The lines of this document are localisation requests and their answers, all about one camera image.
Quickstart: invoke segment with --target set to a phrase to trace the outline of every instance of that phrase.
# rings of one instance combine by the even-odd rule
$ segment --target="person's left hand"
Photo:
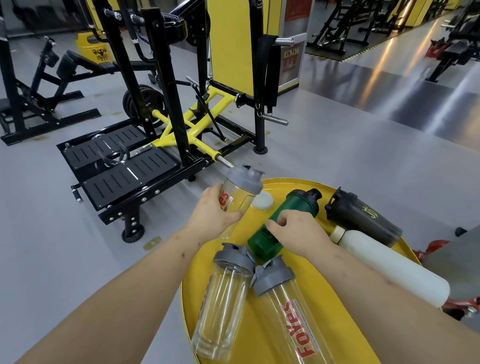
[[[222,184],[208,187],[202,192],[202,196],[193,210],[185,228],[189,230],[203,245],[210,240],[216,239],[231,224],[241,219],[243,212],[225,212],[218,202],[218,195]]]

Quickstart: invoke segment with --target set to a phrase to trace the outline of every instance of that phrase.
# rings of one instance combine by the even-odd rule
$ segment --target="yellow round table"
[[[311,181],[288,178],[272,178],[264,180],[263,183],[264,191],[272,195],[274,204],[265,211],[250,207],[228,239],[229,243],[246,244],[247,240],[285,200],[287,194],[295,189],[307,191],[316,188],[322,193],[323,197],[318,201],[320,212],[316,220],[328,234],[333,231],[335,224],[326,219],[323,206],[335,192],[334,188]],[[201,248],[190,264],[180,286],[180,302],[189,340],[192,338],[200,314],[212,271],[212,260],[215,253],[222,249],[221,243],[220,239],[216,239]],[[419,263],[403,240],[396,243],[392,249]],[[286,249],[282,249],[281,254],[283,254],[285,263],[295,272],[305,301],[327,341],[336,364],[380,364],[360,329],[320,273],[306,259],[294,255]],[[275,362],[274,347],[270,345],[269,338],[255,316],[259,312],[257,305],[255,294],[250,289],[229,364],[270,364]],[[201,364],[211,362],[196,355],[195,359]]]

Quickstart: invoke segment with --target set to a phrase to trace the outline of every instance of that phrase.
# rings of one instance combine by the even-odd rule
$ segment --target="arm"
[[[332,243],[310,214],[286,210],[265,224],[328,281],[383,364],[479,362],[480,335]]]
[[[95,292],[17,364],[140,363],[193,256],[241,218],[221,210],[220,188],[207,188],[187,225]]]

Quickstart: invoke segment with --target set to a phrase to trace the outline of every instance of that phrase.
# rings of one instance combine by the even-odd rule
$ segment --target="green shaker bottle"
[[[283,210],[298,210],[309,212],[316,217],[319,211],[317,200],[322,198],[319,190],[293,190],[290,192],[280,207],[270,216],[270,220],[277,221],[278,215]],[[283,246],[266,228],[265,224],[248,240],[248,246],[261,260],[272,259],[282,250]]]

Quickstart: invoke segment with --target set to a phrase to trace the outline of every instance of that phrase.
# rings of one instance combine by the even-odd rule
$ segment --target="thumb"
[[[268,231],[270,231],[278,239],[278,235],[280,235],[282,227],[273,220],[265,221],[265,226]]]
[[[237,210],[234,212],[226,212],[225,216],[225,222],[227,223],[227,226],[230,226],[231,224],[236,223],[241,219],[243,216],[243,211]]]

